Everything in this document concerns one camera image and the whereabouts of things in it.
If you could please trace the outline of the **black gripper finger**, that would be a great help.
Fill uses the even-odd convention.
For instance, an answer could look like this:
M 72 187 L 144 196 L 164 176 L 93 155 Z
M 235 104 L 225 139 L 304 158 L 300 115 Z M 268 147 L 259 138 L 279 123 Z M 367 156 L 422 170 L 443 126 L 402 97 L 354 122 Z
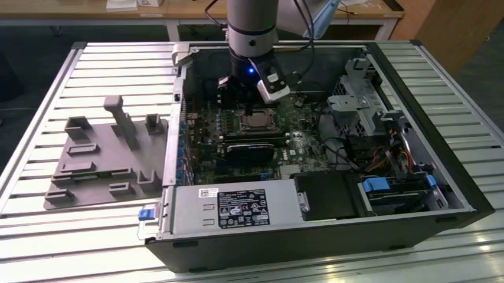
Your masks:
M 232 76 L 221 77 L 217 81 L 217 93 L 220 106 L 225 109 L 237 109 L 244 111 L 244 116 L 251 116 L 251 92 L 243 83 Z

